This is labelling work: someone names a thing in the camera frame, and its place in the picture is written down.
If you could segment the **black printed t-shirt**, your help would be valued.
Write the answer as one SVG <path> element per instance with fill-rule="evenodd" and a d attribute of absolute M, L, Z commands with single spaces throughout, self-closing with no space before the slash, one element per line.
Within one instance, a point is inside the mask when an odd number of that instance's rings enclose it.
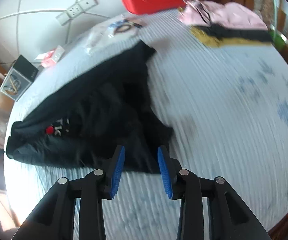
<path fill-rule="evenodd" d="M 173 129 L 151 107 L 147 62 L 154 54 L 140 41 L 64 85 L 13 123 L 6 155 L 38 166 L 100 168 L 123 146 L 125 171 L 158 173 L 157 150 Z"/>

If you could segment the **clear plastic bag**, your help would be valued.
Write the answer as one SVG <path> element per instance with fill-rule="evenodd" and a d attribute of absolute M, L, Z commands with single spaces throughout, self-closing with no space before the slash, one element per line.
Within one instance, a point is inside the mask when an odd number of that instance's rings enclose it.
<path fill-rule="evenodd" d="M 136 37 L 140 29 L 146 25 L 144 20 L 128 14 L 121 14 L 108 19 L 93 26 L 88 31 L 84 45 L 85 52 L 90 55 L 111 44 Z"/>

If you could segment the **dark green gift box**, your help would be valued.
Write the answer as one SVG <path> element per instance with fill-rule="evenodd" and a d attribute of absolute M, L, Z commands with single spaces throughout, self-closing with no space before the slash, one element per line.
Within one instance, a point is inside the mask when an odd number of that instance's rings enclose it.
<path fill-rule="evenodd" d="M 0 91 L 13 101 L 18 101 L 35 81 L 37 73 L 38 69 L 23 55 L 20 55 L 9 69 L 0 86 Z"/>

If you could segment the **mustard yellow garment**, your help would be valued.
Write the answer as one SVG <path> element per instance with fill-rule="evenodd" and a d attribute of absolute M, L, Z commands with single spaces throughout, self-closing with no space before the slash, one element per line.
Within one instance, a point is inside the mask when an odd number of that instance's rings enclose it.
<path fill-rule="evenodd" d="M 208 36 L 206 33 L 198 29 L 199 26 L 188 25 L 190 33 L 197 38 L 202 44 L 208 47 L 222 47 L 222 46 L 243 46 L 243 45 L 270 45 L 270 42 L 258 42 L 245 40 L 243 38 L 223 38 Z"/>

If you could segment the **light blue bed sheet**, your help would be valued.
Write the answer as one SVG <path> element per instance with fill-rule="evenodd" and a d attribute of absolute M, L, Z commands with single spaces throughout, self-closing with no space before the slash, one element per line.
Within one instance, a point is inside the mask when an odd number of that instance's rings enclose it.
<path fill-rule="evenodd" d="M 208 48 L 177 18 L 177 10 L 142 16 L 130 39 L 90 54 L 78 37 L 55 68 L 38 75 L 14 104 L 22 121 L 47 96 L 138 40 L 156 49 L 148 62 L 152 109 L 174 128 L 172 158 L 202 178 L 224 177 L 269 231 L 288 213 L 288 65 L 273 46 Z M 5 156 L 11 208 L 22 223 L 60 177 L 91 169 L 32 166 Z M 114 200 L 103 202 L 107 239 L 176 239 L 180 202 L 161 176 L 126 172 Z"/>

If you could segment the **white wall socket panel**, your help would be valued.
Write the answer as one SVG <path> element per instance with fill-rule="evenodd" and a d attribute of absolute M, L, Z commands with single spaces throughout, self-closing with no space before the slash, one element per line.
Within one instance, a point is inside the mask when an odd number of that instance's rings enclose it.
<path fill-rule="evenodd" d="M 61 26 L 64 26 L 80 14 L 87 12 L 96 5 L 98 5 L 97 0 L 80 0 L 59 14 L 56 17 L 56 20 Z"/>

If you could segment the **black garment under pink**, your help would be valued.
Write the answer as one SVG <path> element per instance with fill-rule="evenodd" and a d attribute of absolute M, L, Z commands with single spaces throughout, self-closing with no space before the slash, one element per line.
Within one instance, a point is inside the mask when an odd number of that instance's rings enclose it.
<path fill-rule="evenodd" d="M 271 35 L 268 30 L 260 29 L 228 29 L 218 24 L 213 24 L 210 27 L 197 27 L 208 36 L 219 38 L 243 38 L 250 41 L 272 42 Z"/>

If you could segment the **red tissue pack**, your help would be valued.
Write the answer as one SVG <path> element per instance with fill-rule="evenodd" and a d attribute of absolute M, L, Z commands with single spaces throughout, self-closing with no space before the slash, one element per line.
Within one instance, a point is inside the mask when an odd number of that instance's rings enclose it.
<path fill-rule="evenodd" d="M 37 55 L 36 60 L 41 61 L 41 66 L 44 68 L 49 68 L 55 66 L 61 57 L 64 55 L 64 48 L 62 46 L 57 46 L 55 49 Z"/>

